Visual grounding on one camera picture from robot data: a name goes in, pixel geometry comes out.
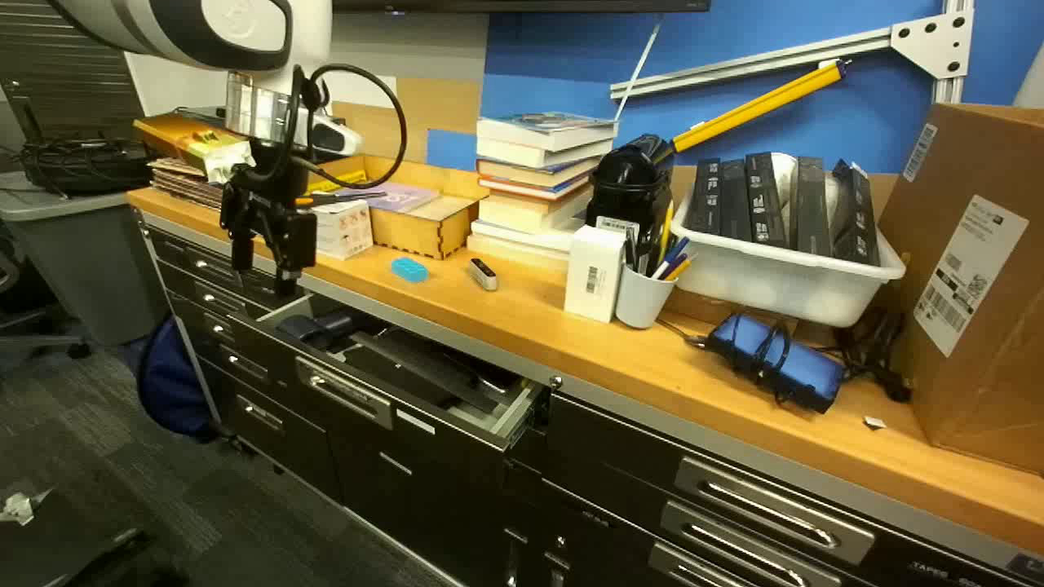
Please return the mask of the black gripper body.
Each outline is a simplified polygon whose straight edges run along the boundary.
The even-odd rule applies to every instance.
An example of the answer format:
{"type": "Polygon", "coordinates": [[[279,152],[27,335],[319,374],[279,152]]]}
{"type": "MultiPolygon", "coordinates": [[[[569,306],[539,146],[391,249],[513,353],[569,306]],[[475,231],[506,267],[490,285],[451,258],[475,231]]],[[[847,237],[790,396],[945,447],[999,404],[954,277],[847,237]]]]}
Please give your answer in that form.
{"type": "Polygon", "coordinates": [[[316,218],[295,208],[305,192],[305,167],[289,146],[254,142],[251,164],[233,164],[221,189],[218,224],[251,229],[278,263],[308,267],[316,260],[316,218]]]}

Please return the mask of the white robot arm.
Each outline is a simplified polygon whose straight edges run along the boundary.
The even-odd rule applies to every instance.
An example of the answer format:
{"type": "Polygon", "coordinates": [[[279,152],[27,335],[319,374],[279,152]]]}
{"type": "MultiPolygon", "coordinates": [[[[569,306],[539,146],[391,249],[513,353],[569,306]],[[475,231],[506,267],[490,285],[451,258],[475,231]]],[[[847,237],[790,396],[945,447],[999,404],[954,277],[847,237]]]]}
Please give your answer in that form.
{"type": "Polygon", "coordinates": [[[218,224],[231,267],[254,267],[254,237],[274,258],[274,289],[293,295],[316,263],[316,218],[295,208],[305,187],[316,91],[330,54],[331,0],[44,0],[89,40],[225,71],[225,128],[251,142],[221,189],[218,224]]]}

